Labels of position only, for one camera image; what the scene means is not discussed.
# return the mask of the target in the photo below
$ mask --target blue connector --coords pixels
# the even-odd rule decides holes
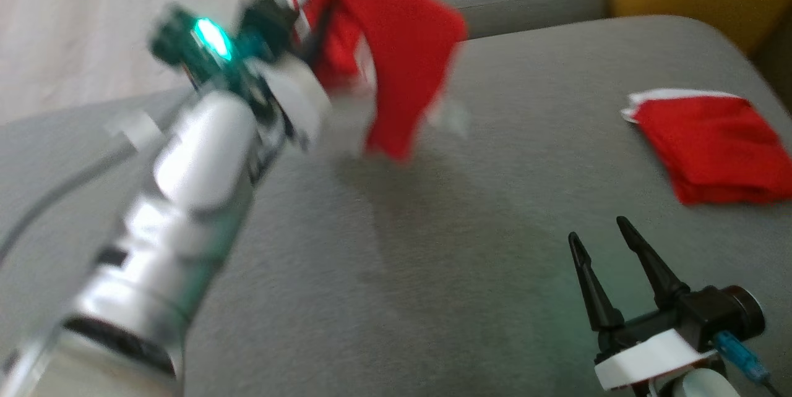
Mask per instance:
[[[740,340],[736,339],[728,330],[718,332],[715,335],[715,349],[728,361],[734,363],[745,377],[756,383],[756,385],[764,385],[770,380],[770,372],[762,366],[756,354],[742,344]]]

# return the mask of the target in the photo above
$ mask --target red fabric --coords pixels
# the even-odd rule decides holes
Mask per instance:
[[[743,98],[646,101],[634,116],[680,202],[767,203],[792,197],[792,160]]]
[[[416,129],[443,87],[456,44],[467,32],[462,16],[438,0],[309,0],[309,24],[330,3],[334,14],[314,71],[328,89],[357,76],[355,51],[365,36],[377,75],[377,113],[369,151],[410,157]]]

